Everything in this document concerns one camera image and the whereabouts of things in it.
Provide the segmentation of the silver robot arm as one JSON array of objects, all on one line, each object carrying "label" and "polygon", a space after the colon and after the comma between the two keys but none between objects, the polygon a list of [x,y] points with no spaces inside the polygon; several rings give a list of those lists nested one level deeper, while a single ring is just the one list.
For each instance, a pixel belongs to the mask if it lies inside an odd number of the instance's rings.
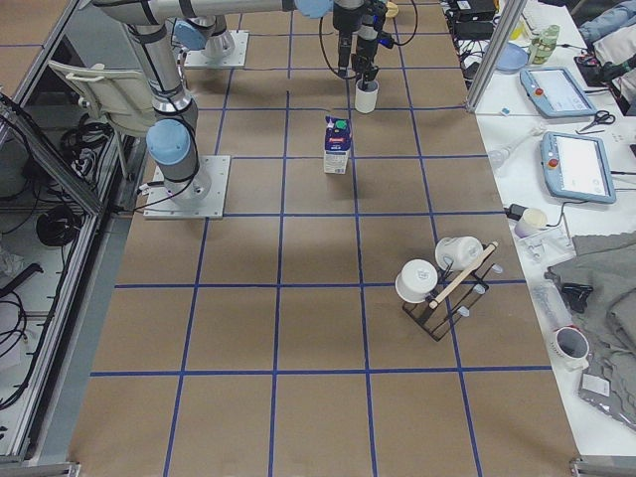
[{"label": "silver robot arm", "polygon": [[289,12],[318,19],[333,14],[339,33],[338,75],[343,76],[351,57],[352,37],[368,12],[367,1],[94,1],[111,19],[125,27],[133,52],[148,82],[156,123],[146,143],[163,174],[167,197],[159,205],[196,202],[210,189],[210,176],[202,171],[195,139],[198,109],[178,72],[167,21],[182,22],[192,40],[189,50],[204,49],[211,37],[228,37],[228,14]]},{"label": "silver robot arm", "polygon": [[[378,47],[391,49],[394,37],[384,30],[388,6],[385,1],[294,1],[302,15],[321,21],[331,12],[338,32],[338,64],[329,70],[342,80],[355,80],[366,90],[376,79]],[[175,22],[176,39],[189,51],[202,51],[210,58],[229,55],[234,39],[223,16],[194,17]]]}]

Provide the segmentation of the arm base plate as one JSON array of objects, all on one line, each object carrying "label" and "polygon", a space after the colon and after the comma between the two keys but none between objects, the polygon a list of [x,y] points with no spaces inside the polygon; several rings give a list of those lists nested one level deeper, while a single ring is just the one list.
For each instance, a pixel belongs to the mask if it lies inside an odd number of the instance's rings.
[{"label": "arm base plate", "polygon": [[219,220],[224,216],[230,168],[229,155],[201,155],[198,174],[184,192],[170,199],[186,185],[170,181],[167,187],[150,188],[141,212],[150,220]]},{"label": "arm base plate", "polygon": [[243,68],[249,31],[226,30],[212,36],[201,51],[189,51],[185,68],[190,70],[226,70]]}]

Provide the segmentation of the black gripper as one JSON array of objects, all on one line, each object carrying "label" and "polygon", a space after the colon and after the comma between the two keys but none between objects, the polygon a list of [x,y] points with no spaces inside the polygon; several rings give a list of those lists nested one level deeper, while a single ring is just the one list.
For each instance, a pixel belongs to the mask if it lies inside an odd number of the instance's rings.
[{"label": "black gripper", "polygon": [[[361,80],[361,90],[368,91],[371,88],[371,80],[378,74],[379,68],[375,65],[375,56],[378,46],[387,49],[393,47],[393,36],[384,31],[384,19],[373,19],[371,24],[363,23],[357,32],[355,53],[352,55],[352,68],[355,78]],[[349,67],[349,46],[338,46],[337,75],[345,77]]]},{"label": "black gripper", "polygon": [[335,0],[333,27],[339,33],[339,42],[351,46],[353,35],[361,28],[364,0]]}]

